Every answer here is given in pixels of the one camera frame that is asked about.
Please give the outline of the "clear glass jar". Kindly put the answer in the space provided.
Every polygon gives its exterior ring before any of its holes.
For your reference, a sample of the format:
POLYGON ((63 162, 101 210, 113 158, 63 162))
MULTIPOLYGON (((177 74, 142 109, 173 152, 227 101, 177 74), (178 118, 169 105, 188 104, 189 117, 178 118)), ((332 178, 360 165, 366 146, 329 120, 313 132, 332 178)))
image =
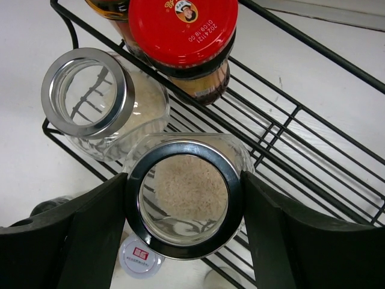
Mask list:
POLYGON ((58 57, 41 87, 47 120, 98 161, 125 158, 170 120, 167 89, 114 52, 78 48, 58 57))
POLYGON ((240 230, 241 173, 254 172, 233 135, 158 133, 128 153, 126 219, 148 247, 179 260, 208 256, 240 230))

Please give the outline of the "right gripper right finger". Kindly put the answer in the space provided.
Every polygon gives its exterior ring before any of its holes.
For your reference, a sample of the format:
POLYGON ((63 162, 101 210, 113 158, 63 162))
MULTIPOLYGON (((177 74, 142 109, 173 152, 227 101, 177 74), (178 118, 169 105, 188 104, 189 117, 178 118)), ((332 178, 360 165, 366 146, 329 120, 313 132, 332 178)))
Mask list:
POLYGON ((384 228, 319 213, 243 172, 257 288, 384 288, 384 228))

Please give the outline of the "clear glass jar front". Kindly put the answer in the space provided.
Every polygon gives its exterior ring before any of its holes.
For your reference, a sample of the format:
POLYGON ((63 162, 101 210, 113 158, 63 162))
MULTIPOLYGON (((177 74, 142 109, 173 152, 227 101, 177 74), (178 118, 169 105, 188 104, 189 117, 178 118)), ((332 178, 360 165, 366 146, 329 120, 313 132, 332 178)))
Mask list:
POLYGON ((148 247, 179 260, 208 256, 240 230, 241 173, 254 172, 233 135, 158 133, 128 153, 126 219, 148 247))

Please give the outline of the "red lid sauce jar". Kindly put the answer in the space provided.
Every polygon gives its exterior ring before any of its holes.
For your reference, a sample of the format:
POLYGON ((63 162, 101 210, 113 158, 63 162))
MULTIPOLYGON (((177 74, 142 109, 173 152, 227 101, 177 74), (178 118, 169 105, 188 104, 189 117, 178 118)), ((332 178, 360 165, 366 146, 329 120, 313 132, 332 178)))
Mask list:
POLYGON ((131 1, 132 35, 152 66, 201 105, 214 103, 230 80, 238 2, 131 1))
POLYGON ((115 30, 121 35, 128 51, 148 66, 152 66, 145 53, 132 36, 128 10, 130 1, 127 0, 85 0, 86 3, 100 16, 107 19, 115 30))

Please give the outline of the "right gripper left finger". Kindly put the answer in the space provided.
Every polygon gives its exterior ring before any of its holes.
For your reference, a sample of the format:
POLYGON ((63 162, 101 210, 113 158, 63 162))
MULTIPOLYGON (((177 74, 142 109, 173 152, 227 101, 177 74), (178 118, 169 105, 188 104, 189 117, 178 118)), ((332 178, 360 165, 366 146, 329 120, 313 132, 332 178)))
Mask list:
POLYGON ((127 175, 1 228, 1 288, 109 288, 127 175))

